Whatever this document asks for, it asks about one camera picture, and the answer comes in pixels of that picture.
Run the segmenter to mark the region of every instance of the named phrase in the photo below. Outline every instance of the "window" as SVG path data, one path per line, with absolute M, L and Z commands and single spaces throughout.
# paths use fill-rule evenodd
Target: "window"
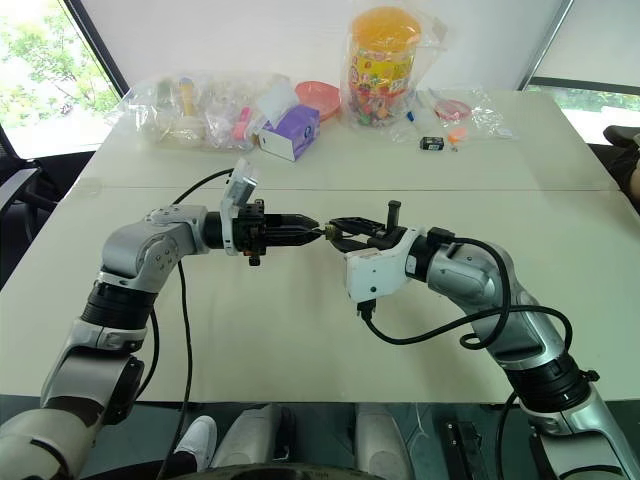
M 532 84 L 526 90 L 536 92 L 547 92 L 550 94 L 573 128 L 587 143 L 599 143 L 607 145 L 609 142 L 602 135 L 602 131 L 609 125 L 623 125 L 630 127 L 640 127 L 640 94 L 615 93 L 595 88 L 616 88 L 615 85 L 593 84 L 588 85 L 594 89 L 572 88 L 586 82 L 574 82 L 571 80 L 555 80 L 553 83 L 564 84 L 566 86 L 534 85 L 538 80 L 540 83 L 551 80 L 534 77 Z M 621 87 L 620 90 L 634 91 L 633 87 Z
M 2 0 L 0 124 L 22 158 L 95 150 L 120 96 L 56 0 Z

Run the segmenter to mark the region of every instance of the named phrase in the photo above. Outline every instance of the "orange lid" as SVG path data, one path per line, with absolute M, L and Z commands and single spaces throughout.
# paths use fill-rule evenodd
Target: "orange lid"
M 379 52 L 403 52 L 422 34 L 418 21 L 398 7 L 367 10 L 353 20 L 351 31 L 360 47 Z

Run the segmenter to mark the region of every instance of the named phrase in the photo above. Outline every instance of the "tree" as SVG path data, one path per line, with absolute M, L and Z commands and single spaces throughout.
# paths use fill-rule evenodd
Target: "tree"
M 11 25 L 6 20 L 1 39 L 5 45 L 4 62 L 21 59 L 30 67 L 29 78 L 57 94 L 38 95 L 19 86 L 0 87 L 0 108 L 14 125 L 27 123 L 25 108 L 30 106 L 39 118 L 64 115 L 70 106 L 79 105 L 92 112 L 107 112 L 118 102 L 92 52 L 78 37 L 64 11 L 51 5 L 51 14 L 42 24 Z

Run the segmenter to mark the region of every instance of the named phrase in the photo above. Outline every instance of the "white table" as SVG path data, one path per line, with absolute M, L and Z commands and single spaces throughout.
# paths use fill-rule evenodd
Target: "white table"
M 331 119 L 296 163 L 259 149 L 246 157 L 260 169 L 260 188 L 300 190 L 617 190 L 553 100 L 541 93 L 494 92 L 496 107 L 518 140 L 492 140 L 459 152 L 424 152 L 423 135 L 396 144 Z M 232 167 L 237 153 L 146 145 L 120 123 L 79 183 L 93 187 L 182 187 Z
M 70 322 L 79 315 L 116 228 L 166 204 L 177 188 L 78 185 L 53 213 L 0 292 L 0 392 L 38 395 Z M 575 327 L 579 365 L 602 375 L 607 400 L 640 397 L 620 372 L 639 360 L 640 221 L 619 192 L 262 191 L 270 212 L 320 221 L 383 220 L 389 199 L 401 223 L 447 227 L 493 241 L 513 256 L 521 282 Z M 193 203 L 217 209 L 221 191 Z M 270 249 L 263 265 L 214 252 L 185 259 L 194 340 L 194 401 L 502 402 L 509 385 L 486 352 L 458 345 L 464 328 L 393 347 L 355 315 L 340 254 L 325 241 Z M 162 350 L 146 400 L 179 400 L 185 353 L 175 273 L 160 294 Z M 375 322 L 391 335 L 421 333 L 461 312 L 413 282 L 379 301 Z M 141 357 L 151 354 L 150 335 Z

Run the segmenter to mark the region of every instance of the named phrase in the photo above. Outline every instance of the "white sneaker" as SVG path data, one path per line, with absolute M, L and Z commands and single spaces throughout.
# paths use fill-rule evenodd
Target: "white sneaker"
M 211 464 L 213 453 L 218 441 L 218 427 L 216 421 L 203 415 L 196 418 L 183 435 L 174 450 L 188 452 L 196 459 L 197 471 L 203 472 Z

